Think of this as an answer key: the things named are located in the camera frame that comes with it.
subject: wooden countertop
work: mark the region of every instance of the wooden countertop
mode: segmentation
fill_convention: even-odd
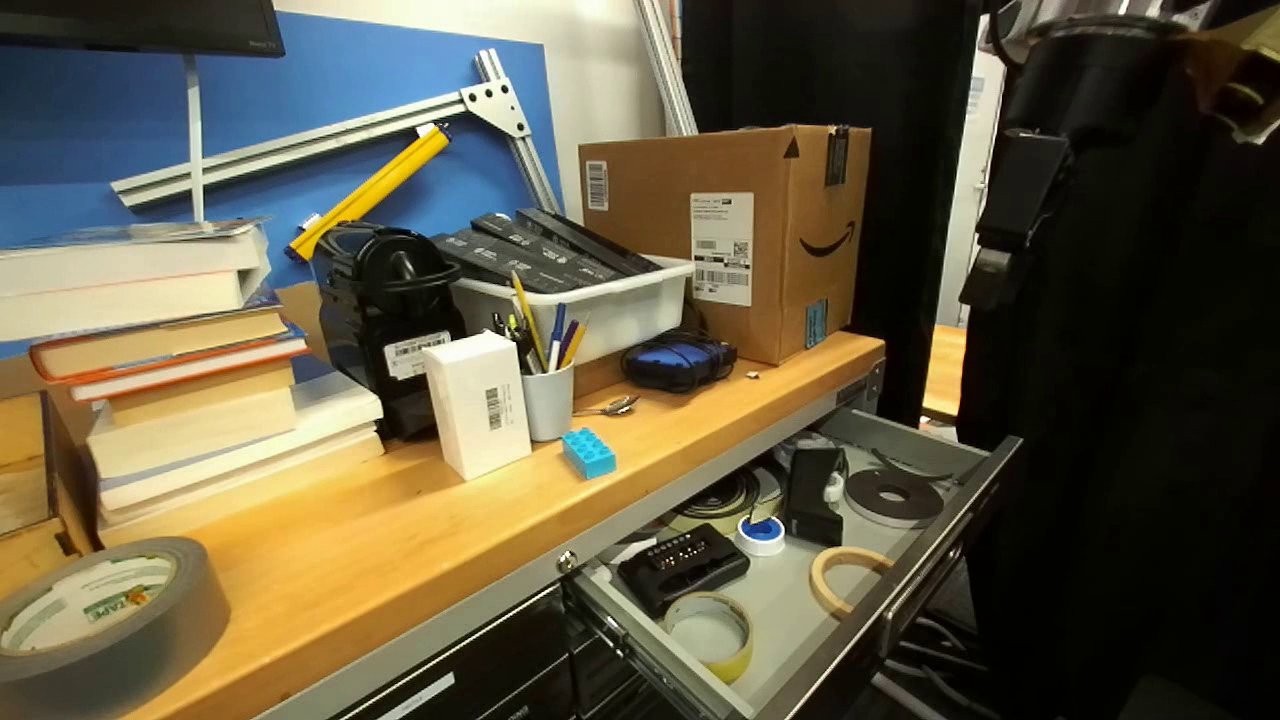
[[[130,716],[257,716],[781,414],[834,397],[879,359],[879,339],[830,336],[785,369],[735,362],[696,397],[580,397],[575,426],[593,426],[618,463],[600,481],[580,481],[559,445],[539,445],[527,458],[464,482],[437,445],[403,445],[200,529],[230,623],[184,680]],[[617,390],[639,397],[636,414],[593,412]]]

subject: blue wall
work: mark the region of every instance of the blue wall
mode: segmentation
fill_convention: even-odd
[[[200,55],[208,154],[478,82],[473,65],[478,49],[496,49],[548,181],[559,187],[539,45],[314,16],[279,16],[279,33],[284,61]],[[208,187],[208,219],[260,215],[273,240],[273,287],[294,283],[308,276],[308,264],[284,250],[294,224],[330,206],[403,140]],[[188,194],[127,211],[107,187],[184,154],[180,55],[0,49],[0,247],[96,224],[191,219]],[[437,235],[478,211],[525,202],[533,194],[502,137],[478,118],[457,118],[447,153],[387,194],[371,219]]]

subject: small blue item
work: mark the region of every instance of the small blue item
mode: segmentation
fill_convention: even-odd
[[[559,445],[582,481],[617,471],[617,454],[597,433],[571,426]]]

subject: tools in drawer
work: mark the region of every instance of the tools in drawer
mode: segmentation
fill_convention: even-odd
[[[712,523],[665,536],[617,570],[648,615],[665,615],[680,595],[743,575],[752,561]]]

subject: duct tape roll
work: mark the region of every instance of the duct tape roll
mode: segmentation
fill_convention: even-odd
[[[873,566],[873,570],[886,570],[892,566],[892,561],[886,554],[879,554],[879,551],[864,551],[864,548],[823,548],[823,551],[814,551],[814,561],[809,564],[809,588],[810,588],[810,595],[814,595],[814,602],[823,607],[823,613],[830,613],[830,615],[853,615],[853,602],[846,601],[838,601],[834,591],[830,591],[830,585],[828,585],[828,566],[830,564],[857,564],[857,566]]]
[[[184,675],[223,623],[196,541],[83,554],[0,602],[0,716],[121,716]]]
[[[752,669],[752,619],[728,595],[680,595],[665,615],[665,630],[724,683],[740,680]]]
[[[861,515],[886,529],[915,529],[943,512],[943,496],[929,481],[902,471],[861,471],[846,476],[845,492]]]
[[[787,523],[776,515],[763,519],[740,519],[735,541],[746,548],[746,554],[781,554],[787,548]]]

